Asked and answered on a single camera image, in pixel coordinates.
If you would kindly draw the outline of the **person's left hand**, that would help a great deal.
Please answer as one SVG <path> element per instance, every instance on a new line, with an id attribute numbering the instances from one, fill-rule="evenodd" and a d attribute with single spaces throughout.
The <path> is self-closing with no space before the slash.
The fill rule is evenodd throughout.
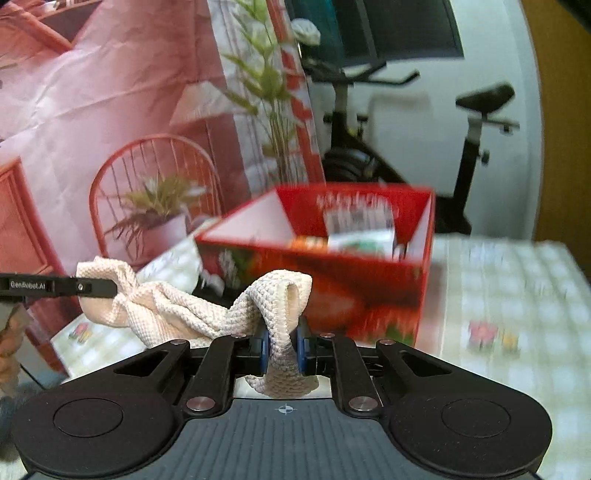
<path id="1" fill-rule="evenodd" d="M 30 317 L 21 303 L 1 303 L 1 392 L 16 398 L 22 380 L 30 379 L 23 366 L 22 347 L 28 347 L 25 330 Z"/>

